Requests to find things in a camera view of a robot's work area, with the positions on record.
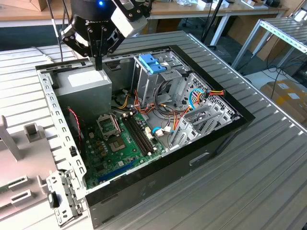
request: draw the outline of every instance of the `yellow wire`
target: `yellow wire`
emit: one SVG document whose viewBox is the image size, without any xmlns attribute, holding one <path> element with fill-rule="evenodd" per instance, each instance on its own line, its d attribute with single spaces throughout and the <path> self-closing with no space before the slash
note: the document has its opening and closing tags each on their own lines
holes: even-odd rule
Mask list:
<svg viewBox="0 0 307 230">
<path fill-rule="evenodd" d="M 127 94 L 127 96 L 126 96 L 126 100 L 125 100 L 125 103 L 124 103 L 122 106 L 118 107 L 119 109 L 123 109 L 123 108 L 125 108 L 125 107 L 127 106 L 127 103 L 128 103 L 128 97 L 129 97 L 129 95 Z"/>
</svg>

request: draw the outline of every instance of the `cardboard box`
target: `cardboard box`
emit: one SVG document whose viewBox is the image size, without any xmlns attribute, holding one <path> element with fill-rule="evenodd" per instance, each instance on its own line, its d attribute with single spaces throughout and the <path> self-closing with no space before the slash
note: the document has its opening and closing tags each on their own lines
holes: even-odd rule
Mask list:
<svg viewBox="0 0 307 230">
<path fill-rule="evenodd" d="M 261 0 L 244 0 L 244 2 L 246 2 L 250 6 L 262 6 L 263 5 L 263 1 Z"/>
<path fill-rule="evenodd" d="M 47 7 L 46 0 L 0 0 L 0 4 L 33 11 L 43 11 Z"/>
<path fill-rule="evenodd" d="M 270 98 L 273 85 L 274 82 L 268 82 L 260 90 Z M 272 100 L 297 122 L 307 127 L 307 92 L 290 80 L 279 80 L 276 82 Z"/>
</svg>

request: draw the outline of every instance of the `aluminum profile table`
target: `aluminum profile table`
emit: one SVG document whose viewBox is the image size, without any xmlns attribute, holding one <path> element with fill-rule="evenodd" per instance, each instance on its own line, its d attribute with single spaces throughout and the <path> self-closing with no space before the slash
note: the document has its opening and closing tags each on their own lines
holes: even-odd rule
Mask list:
<svg viewBox="0 0 307 230">
<path fill-rule="evenodd" d="M 253 54 L 256 54 L 257 51 L 261 49 L 271 33 L 292 46 L 289 52 L 280 61 L 278 67 L 280 67 L 287 60 L 294 49 L 298 49 L 302 53 L 307 52 L 307 24 L 298 23 L 292 18 L 259 19 L 235 58 L 232 64 L 233 68 L 238 66 L 260 27 L 266 29 L 267 32 L 258 43 L 257 47 L 253 51 Z"/>
<path fill-rule="evenodd" d="M 221 155 L 100 229 L 301 229 L 307 220 L 307 131 L 190 34 L 178 31 L 127 39 L 116 53 L 174 44 L 256 119 Z M 59 61 L 56 46 L 40 49 Z M 75 58 L 66 46 L 63 50 L 64 60 Z M 42 125 L 60 168 L 67 161 L 34 70 L 47 62 L 44 58 L 34 49 L 0 52 L 0 114 L 7 116 L 9 132 L 28 122 Z M 65 229 L 91 227 L 84 212 Z M 45 201 L 3 220 L 0 229 L 58 227 Z"/>
</svg>

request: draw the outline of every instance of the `blue wire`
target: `blue wire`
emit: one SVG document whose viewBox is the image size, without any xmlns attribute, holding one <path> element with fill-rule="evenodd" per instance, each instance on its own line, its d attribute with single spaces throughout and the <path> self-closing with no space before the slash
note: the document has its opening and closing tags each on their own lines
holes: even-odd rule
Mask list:
<svg viewBox="0 0 307 230">
<path fill-rule="evenodd" d="M 152 133 L 155 133 L 157 130 L 161 129 L 161 127 L 156 127 L 152 130 Z"/>
<path fill-rule="evenodd" d="M 193 105 L 193 101 L 192 101 L 192 93 L 193 93 L 194 91 L 199 91 L 199 92 L 201 92 L 201 93 L 205 93 L 202 89 L 199 89 L 199 88 L 196 88 L 196 89 L 191 90 L 190 95 L 189 95 L 189 103 L 190 103 L 190 106 L 191 106 L 191 108 L 192 108 L 193 110 L 195 109 L 195 106 Z"/>
</svg>

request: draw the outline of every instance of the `wooden desk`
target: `wooden desk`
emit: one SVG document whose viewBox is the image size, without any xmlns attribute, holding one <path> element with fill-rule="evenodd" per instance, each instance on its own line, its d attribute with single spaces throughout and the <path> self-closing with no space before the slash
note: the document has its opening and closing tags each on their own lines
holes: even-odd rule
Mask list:
<svg viewBox="0 0 307 230">
<path fill-rule="evenodd" d="M 276 18 L 280 18 L 284 12 L 288 10 L 287 7 L 269 8 L 254 10 L 243 3 L 230 4 L 228 8 L 220 9 L 217 16 L 222 16 L 222 20 L 215 32 L 211 45 L 216 45 L 220 38 L 223 29 L 230 16 L 233 15 L 262 15 L 262 14 L 277 14 Z M 71 12 L 70 0 L 66 0 L 69 13 Z M 56 19 L 57 24 L 62 23 L 63 6 L 61 0 L 53 0 L 51 8 Z M 176 2 L 153 2 L 151 20 L 167 19 L 167 18 L 193 18 L 193 17 L 207 17 L 209 9 L 204 9 L 199 5 L 181 6 Z M 46 8 L 42 12 L 30 11 L 21 8 L 0 5 L 0 27 L 15 27 L 15 26 L 34 26 L 34 25 L 50 25 L 50 14 Z M 151 22 L 151 28 L 157 23 Z"/>
</svg>

